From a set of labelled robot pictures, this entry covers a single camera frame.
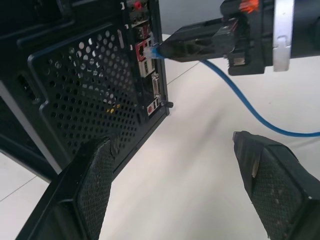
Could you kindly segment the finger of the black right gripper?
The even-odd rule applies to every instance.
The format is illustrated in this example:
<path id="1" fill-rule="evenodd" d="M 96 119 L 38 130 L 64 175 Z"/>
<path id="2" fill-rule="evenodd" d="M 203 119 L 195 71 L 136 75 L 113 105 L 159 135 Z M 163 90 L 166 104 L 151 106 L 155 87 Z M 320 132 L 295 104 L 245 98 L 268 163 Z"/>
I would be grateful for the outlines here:
<path id="1" fill-rule="evenodd" d="M 157 47 L 157 52 L 164 58 L 185 63 L 221 58 L 235 48 L 235 28 L 222 25 L 212 36 L 191 40 L 166 39 Z"/>
<path id="2" fill-rule="evenodd" d="M 223 25 L 221 18 L 185 25 L 174 32 L 171 40 L 195 40 L 212 37 Z"/>

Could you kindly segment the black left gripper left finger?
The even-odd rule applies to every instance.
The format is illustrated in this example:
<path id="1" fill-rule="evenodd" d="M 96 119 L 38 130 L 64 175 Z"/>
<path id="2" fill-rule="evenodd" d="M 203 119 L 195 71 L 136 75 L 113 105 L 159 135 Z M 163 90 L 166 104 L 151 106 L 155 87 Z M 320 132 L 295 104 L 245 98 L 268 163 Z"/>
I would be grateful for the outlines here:
<path id="1" fill-rule="evenodd" d="M 82 145 L 48 185 L 15 240 L 98 240 L 118 148 L 117 136 Z"/>

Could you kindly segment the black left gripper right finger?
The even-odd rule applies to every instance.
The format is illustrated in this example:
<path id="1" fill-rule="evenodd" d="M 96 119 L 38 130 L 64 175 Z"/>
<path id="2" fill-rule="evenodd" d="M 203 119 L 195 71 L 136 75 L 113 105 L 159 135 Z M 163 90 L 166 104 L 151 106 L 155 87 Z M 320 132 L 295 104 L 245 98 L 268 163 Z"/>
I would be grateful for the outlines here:
<path id="1" fill-rule="evenodd" d="M 233 134 L 244 188 L 270 240 L 320 240 L 320 181 L 284 144 Z"/>

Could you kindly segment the black computer tower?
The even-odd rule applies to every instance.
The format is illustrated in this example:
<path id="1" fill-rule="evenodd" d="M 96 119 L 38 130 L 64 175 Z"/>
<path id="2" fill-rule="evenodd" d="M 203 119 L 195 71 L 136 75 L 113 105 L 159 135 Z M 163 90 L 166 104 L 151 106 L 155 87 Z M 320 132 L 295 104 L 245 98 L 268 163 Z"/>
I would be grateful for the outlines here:
<path id="1" fill-rule="evenodd" d="M 159 0 L 0 0 L 0 153 L 53 180 L 118 134 L 117 176 L 169 115 Z"/>

